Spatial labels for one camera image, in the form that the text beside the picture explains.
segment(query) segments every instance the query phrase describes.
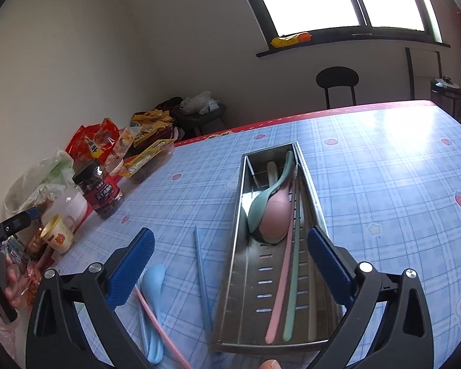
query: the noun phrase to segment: wall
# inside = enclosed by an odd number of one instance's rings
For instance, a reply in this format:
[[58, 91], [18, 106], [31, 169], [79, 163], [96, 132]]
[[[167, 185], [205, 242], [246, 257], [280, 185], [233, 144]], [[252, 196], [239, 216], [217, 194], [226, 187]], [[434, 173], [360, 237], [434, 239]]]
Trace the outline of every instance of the wall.
[[0, 9], [0, 220], [10, 185], [81, 124], [160, 101], [124, 0], [6, 0]]
[[[434, 0], [451, 49], [399, 41], [308, 46], [257, 58], [267, 50], [247, 0], [129, 0], [151, 48], [166, 97], [211, 90], [227, 104], [224, 120], [238, 126], [325, 109], [316, 74], [341, 65], [359, 73], [357, 102], [410, 97], [404, 48], [439, 49], [443, 69], [461, 86], [461, 30], [452, 0]], [[351, 104], [348, 89], [330, 91], [331, 107]]]

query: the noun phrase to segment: table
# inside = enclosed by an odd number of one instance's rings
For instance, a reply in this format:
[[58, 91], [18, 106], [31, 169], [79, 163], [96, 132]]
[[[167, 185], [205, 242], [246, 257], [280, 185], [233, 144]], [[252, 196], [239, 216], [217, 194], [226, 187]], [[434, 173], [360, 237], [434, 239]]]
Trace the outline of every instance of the table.
[[[215, 311], [241, 155], [297, 140], [333, 242], [380, 271], [401, 273], [411, 267], [419, 274], [438, 368], [461, 340], [461, 125], [428, 101], [361, 105], [305, 116], [179, 146], [171, 161], [143, 184], [123, 180], [123, 206], [106, 221], [91, 215], [56, 268], [62, 274], [74, 273], [92, 262], [104, 262], [141, 227], [149, 227], [156, 248], [148, 267], [164, 263], [167, 268], [163, 326], [195, 369], [210, 368], [194, 227], [199, 226], [203, 238], [205, 279]], [[141, 345], [137, 309], [132, 294], [116, 312]], [[365, 356], [381, 314], [379, 304], [352, 362]], [[93, 351], [109, 362], [86, 310], [80, 308], [79, 315]], [[228, 359], [233, 360], [230, 367], [242, 369], [257, 369], [263, 361]], [[306, 367], [311, 359], [312, 355], [293, 355], [280, 357], [280, 362], [284, 369], [295, 369]], [[159, 367], [179, 366], [166, 355]]]

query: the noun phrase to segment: silver bolt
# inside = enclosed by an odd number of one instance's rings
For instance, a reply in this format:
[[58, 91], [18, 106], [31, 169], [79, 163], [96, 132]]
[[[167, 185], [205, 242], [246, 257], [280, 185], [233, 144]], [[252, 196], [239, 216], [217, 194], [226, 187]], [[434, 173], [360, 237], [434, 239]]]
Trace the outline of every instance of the silver bolt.
[[45, 272], [45, 278], [51, 279], [53, 276], [54, 276], [54, 270], [53, 270], [53, 269], [48, 269], [48, 270]]
[[362, 272], [372, 272], [372, 265], [369, 262], [361, 262], [358, 266]]
[[413, 269], [407, 269], [406, 271], [404, 271], [404, 273], [405, 273], [410, 279], [416, 278], [416, 272], [415, 272]]
[[97, 273], [100, 272], [103, 266], [99, 262], [94, 262], [89, 266], [89, 272], [91, 273]]

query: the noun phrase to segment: red plastic bag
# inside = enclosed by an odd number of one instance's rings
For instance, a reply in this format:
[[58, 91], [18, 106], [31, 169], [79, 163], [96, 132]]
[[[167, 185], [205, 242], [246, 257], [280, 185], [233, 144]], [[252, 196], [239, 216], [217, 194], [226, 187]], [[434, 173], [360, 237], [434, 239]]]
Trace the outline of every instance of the red plastic bag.
[[118, 127], [111, 119], [105, 118], [97, 125], [81, 126], [70, 140], [66, 151], [77, 166], [92, 158], [97, 158], [104, 164], [118, 137]]

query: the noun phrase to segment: red table edge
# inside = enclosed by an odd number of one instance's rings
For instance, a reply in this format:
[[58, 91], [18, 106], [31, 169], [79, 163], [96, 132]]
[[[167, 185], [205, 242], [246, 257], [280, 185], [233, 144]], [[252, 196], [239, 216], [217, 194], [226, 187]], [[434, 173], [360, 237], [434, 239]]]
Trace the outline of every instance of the red table edge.
[[220, 136], [221, 134], [228, 133], [228, 132], [229, 133], [239, 133], [239, 132], [244, 132], [246, 130], [258, 129], [261, 127], [278, 125], [281, 123], [297, 122], [299, 120], [305, 120], [305, 119], [330, 117], [332, 115], [340, 115], [343, 113], [374, 111], [374, 110], [379, 110], [379, 109], [391, 109], [391, 108], [429, 107], [431, 105], [435, 105], [435, 104], [432, 101], [428, 101], [428, 100], [396, 101], [396, 102], [390, 102], [390, 103], [355, 105], [351, 107], [326, 109], [324, 111], [300, 113], [299, 115], [292, 115], [291, 117], [283, 117], [283, 118], [277, 118], [277, 119], [272, 119], [272, 120], [266, 120], [263, 122], [253, 123], [251, 125], [239, 126], [239, 127], [235, 127], [232, 129], [221, 130], [218, 132], [210, 133], [204, 136], [198, 136], [193, 139], [179, 141], [178, 143], [175, 143], [174, 146], [179, 147], [180, 145], [196, 143], [197, 141], [206, 140], [212, 136]]

